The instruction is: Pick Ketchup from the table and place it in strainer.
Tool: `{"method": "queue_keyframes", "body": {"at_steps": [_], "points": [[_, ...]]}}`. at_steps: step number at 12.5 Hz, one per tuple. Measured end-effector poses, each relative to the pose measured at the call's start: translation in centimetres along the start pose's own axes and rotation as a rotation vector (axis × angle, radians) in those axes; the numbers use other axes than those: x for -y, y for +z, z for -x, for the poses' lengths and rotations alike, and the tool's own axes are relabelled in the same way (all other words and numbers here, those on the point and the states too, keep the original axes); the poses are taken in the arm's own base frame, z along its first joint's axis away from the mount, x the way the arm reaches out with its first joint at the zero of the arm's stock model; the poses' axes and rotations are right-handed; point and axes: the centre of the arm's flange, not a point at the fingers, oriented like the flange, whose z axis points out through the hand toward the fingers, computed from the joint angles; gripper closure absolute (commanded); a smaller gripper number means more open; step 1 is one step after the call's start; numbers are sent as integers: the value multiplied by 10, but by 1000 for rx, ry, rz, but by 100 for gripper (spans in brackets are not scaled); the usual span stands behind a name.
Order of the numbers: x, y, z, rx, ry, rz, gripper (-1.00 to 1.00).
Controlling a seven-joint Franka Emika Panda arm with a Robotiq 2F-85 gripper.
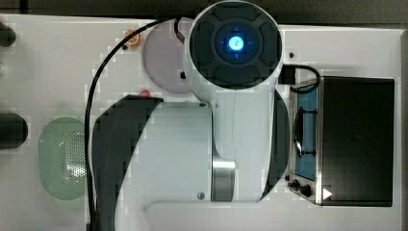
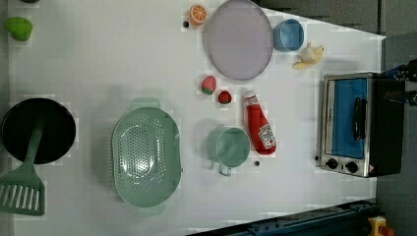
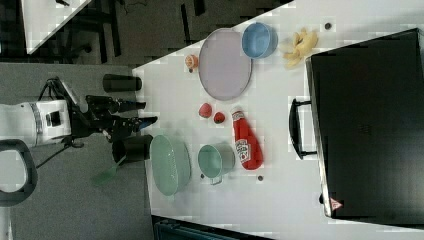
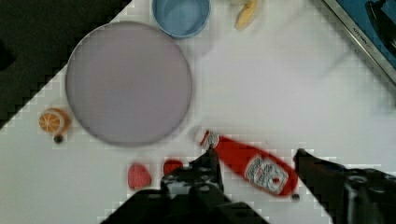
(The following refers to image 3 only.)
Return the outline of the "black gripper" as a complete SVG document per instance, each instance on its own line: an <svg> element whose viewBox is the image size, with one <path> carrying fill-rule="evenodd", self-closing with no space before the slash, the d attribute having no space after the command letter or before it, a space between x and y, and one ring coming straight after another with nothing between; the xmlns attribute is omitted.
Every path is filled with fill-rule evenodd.
<svg viewBox="0 0 424 240"><path fill-rule="evenodd" d="M71 136L73 139L85 138L93 133L103 133L109 142L125 139L157 120L157 116L122 118L118 113L144 109L145 102L134 102L123 99L113 99L107 96L87 95L86 108L70 102Z"/></svg>

